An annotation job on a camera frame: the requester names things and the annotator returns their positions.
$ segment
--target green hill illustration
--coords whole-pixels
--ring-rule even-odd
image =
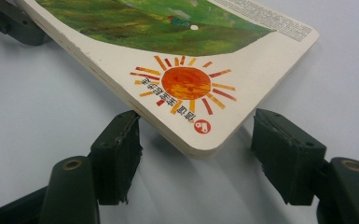
[[[231,53],[273,32],[207,0],[36,0],[95,40],[188,56]]]

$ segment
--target sun illustration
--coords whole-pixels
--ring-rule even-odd
[[[220,97],[228,98],[231,101],[237,99],[229,94],[235,88],[228,85],[213,82],[215,77],[220,77],[231,72],[230,69],[206,74],[203,70],[213,63],[208,62],[200,67],[194,64],[197,58],[186,61],[186,56],[175,57],[171,62],[169,59],[162,60],[155,56],[159,64],[158,69],[136,67],[136,72],[130,75],[140,77],[135,80],[136,85],[145,85],[148,90],[141,93],[141,97],[157,95],[157,105],[167,103],[172,107],[171,113],[179,113],[189,121],[193,121],[196,115],[196,105],[203,105],[209,115],[212,115],[215,104],[221,109],[226,106],[219,100]]]

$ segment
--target board book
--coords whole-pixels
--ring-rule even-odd
[[[17,0],[188,157],[223,147],[318,38],[250,0]]]

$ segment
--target white surface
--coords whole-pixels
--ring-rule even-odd
[[[303,21],[319,40],[260,106],[359,160],[359,1],[263,4]],[[114,94],[50,41],[27,47],[0,35],[0,206],[48,183],[60,160],[87,155],[118,113]],[[141,120],[144,156],[130,203],[101,207],[102,223],[317,223],[285,205],[250,154],[248,119],[213,159],[186,158]]]

